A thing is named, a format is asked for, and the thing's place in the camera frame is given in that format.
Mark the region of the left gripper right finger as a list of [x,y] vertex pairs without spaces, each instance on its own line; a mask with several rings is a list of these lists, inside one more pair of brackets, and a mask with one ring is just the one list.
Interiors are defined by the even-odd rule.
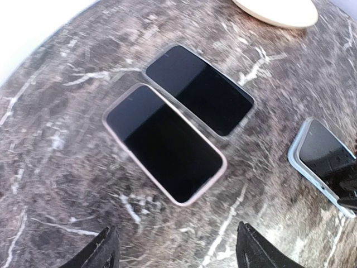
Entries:
[[239,222],[238,225],[235,251],[238,268],[302,267],[302,265],[284,255],[249,223],[243,221]]

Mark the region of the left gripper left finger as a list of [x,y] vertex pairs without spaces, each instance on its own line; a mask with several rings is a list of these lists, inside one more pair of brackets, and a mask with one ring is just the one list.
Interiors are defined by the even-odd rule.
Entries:
[[63,268],[120,267],[120,238],[116,226],[105,227]]

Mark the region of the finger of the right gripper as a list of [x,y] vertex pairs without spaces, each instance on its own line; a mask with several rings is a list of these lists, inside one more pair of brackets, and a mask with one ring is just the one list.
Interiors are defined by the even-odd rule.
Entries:
[[327,161],[318,168],[318,173],[338,196],[338,205],[356,208],[356,160]]

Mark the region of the blue phone case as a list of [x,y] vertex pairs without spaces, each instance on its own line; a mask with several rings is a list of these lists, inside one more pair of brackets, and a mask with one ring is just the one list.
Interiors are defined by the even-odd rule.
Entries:
[[323,180],[317,177],[299,158],[298,153],[302,145],[302,140],[305,137],[308,125],[314,118],[308,118],[302,124],[300,130],[297,133],[289,151],[288,160],[290,164],[308,181],[310,181],[318,190],[320,190],[345,216],[349,218],[356,217],[356,208],[344,208],[338,205],[338,196],[325,184]]

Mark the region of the light blue phone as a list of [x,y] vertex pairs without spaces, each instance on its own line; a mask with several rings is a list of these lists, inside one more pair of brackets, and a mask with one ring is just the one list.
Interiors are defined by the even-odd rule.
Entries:
[[333,172],[355,160],[344,144],[316,119],[308,125],[298,155],[300,160],[325,182]]

